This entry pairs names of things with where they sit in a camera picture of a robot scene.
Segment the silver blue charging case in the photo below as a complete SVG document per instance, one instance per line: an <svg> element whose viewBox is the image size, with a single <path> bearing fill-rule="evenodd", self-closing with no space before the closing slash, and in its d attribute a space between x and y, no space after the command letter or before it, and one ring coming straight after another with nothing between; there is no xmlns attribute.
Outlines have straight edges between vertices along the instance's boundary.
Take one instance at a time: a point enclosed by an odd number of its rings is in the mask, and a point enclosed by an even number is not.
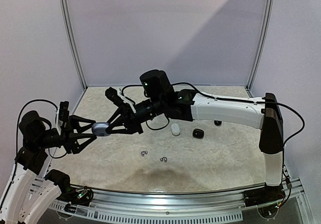
<svg viewBox="0 0 321 224"><path fill-rule="evenodd" d="M110 135L106 132L108 127L109 123L107 122L97 122L92 125L91 131L97 137L107 137Z"/></svg>

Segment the silver earbud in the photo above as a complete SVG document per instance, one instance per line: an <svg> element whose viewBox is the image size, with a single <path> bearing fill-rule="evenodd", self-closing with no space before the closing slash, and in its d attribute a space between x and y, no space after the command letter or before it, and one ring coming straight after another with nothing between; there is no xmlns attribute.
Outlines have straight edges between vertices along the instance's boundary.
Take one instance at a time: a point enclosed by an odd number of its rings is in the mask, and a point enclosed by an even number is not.
<svg viewBox="0 0 321 224"><path fill-rule="evenodd" d="M146 156L148 154L148 151L142 151L140 154L141 154L141 156L144 157L144 156Z"/></svg>
<svg viewBox="0 0 321 224"><path fill-rule="evenodd" d="M166 163L168 161L168 159L167 159L167 157L162 157L162 158L160 158L160 161Z"/></svg>

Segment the white oval charging case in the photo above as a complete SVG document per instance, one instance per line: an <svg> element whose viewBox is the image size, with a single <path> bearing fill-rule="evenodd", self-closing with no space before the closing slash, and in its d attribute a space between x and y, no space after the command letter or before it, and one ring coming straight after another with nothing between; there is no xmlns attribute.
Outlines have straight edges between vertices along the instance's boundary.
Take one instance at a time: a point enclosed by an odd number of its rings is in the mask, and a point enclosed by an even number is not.
<svg viewBox="0 0 321 224"><path fill-rule="evenodd" d="M180 127L177 123L173 123L171 125L171 133L174 135L174 136L179 136L180 133L181 133L181 130L180 130Z"/></svg>

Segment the glossy black earbud charging case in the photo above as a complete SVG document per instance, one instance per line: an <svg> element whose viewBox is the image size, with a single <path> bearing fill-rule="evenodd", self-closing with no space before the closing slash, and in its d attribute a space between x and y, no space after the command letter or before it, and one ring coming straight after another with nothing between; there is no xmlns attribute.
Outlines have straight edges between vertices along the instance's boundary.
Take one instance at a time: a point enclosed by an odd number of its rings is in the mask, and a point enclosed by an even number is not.
<svg viewBox="0 0 321 224"><path fill-rule="evenodd" d="M196 139L203 139L204 138L204 131L201 129L194 129L192 136Z"/></svg>

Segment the small black case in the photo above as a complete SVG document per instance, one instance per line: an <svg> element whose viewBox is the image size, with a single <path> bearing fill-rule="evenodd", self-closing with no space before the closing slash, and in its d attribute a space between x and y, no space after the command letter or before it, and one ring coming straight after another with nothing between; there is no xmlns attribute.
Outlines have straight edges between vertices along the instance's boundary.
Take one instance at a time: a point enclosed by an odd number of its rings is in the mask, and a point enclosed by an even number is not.
<svg viewBox="0 0 321 224"><path fill-rule="evenodd" d="M214 124L219 127L222 125L222 122L221 121L214 121Z"/></svg>

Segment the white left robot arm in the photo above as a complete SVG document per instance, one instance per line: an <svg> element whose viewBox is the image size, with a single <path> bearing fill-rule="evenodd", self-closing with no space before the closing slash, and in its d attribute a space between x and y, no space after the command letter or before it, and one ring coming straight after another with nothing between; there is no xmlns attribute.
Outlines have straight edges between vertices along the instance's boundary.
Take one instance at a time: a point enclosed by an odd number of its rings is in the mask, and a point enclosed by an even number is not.
<svg viewBox="0 0 321 224"><path fill-rule="evenodd" d="M55 169L45 175L40 189L26 199L46 162L48 149L63 147L67 154L79 154L97 138L86 133L94 120L70 116L67 111L59 119L61 130L52 127L35 110L27 112L19 122L23 146L1 197L1 223L37 223L55 199L66 202L66 209L73 205L89 206L92 201L94 194L90 188L72 187L69 175Z"/></svg>

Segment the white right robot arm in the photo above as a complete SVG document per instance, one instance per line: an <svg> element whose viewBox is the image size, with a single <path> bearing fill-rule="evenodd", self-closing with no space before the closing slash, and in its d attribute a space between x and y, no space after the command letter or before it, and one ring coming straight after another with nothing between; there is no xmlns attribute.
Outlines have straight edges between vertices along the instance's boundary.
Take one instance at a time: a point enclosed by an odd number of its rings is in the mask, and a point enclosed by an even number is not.
<svg viewBox="0 0 321 224"><path fill-rule="evenodd" d="M191 87L175 91L163 70L150 70L140 76L146 100L133 103L112 87L105 96L117 106L107 121L108 134L141 134L141 124L156 116L192 122L212 120L259 129L259 149L264 154L265 187L259 197L270 202L279 193L283 164L283 119L274 94L240 98L210 95Z"/></svg>

